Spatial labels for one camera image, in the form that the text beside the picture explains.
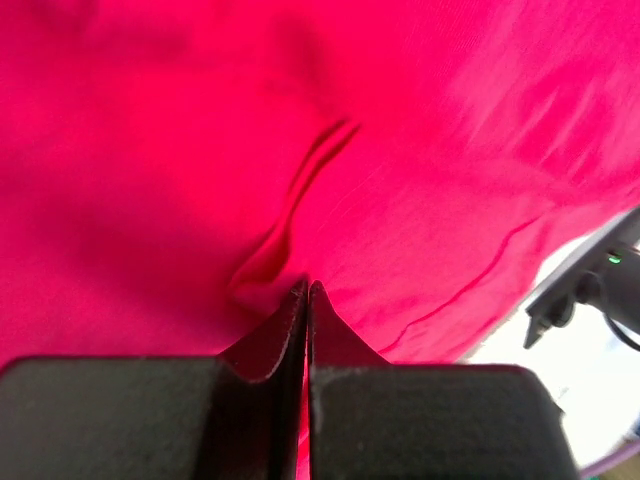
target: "black device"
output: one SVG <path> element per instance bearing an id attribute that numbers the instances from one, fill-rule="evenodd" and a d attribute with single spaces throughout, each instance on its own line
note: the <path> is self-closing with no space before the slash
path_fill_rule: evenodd
<path id="1" fill-rule="evenodd" d="M 0 478 L 293 479 L 305 340 L 312 479 L 577 480 L 533 373 L 391 365 L 317 282 L 215 357 L 16 361 L 0 377 Z"/>
<path id="2" fill-rule="evenodd" d="M 524 346 L 531 348 L 551 327 L 566 326 L 576 302 L 603 312 L 614 334 L 640 350 L 616 324 L 640 333 L 640 207 L 594 233 L 525 300 L 530 316 Z"/>

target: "cable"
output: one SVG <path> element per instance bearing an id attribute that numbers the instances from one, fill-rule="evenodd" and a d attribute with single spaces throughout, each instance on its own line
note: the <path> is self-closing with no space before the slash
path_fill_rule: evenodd
<path id="1" fill-rule="evenodd" d="M 615 452 L 604 457 L 602 460 L 598 460 L 596 463 L 580 470 L 580 478 L 586 479 L 600 475 L 601 473 L 620 465 L 622 462 L 630 459 L 638 453 L 640 453 L 640 440 L 634 440 L 631 443 L 623 445 Z"/>
<path id="2" fill-rule="evenodd" d="M 626 333 L 622 331 L 622 329 L 613 321 L 613 319 L 609 316 L 609 296 L 607 295 L 607 287 L 604 284 L 604 280 L 602 280 L 602 276 L 598 275 L 595 272 L 587 271 L 585 272 L 588 275 L 593 276 L 596 279 L 598 284 L 598 290 L 600 291 L 600 300 L 602 301 L 602 315 L 604 316 L 605 322 L 613 332 L 613 334 L 624 343 L 629 348 L 640 352 L 640 345 L 634 342 Z"/>

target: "pink fabric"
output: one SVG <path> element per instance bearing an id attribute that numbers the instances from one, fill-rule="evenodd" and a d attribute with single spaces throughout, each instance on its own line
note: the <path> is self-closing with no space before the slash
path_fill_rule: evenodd
<path id="1" fill-rule="evenodd" d="M 640 203 L 639 40 L 634 1 L 0 2 L 0 365 L 217 353 L 305 272 L 455 361 Z"/>

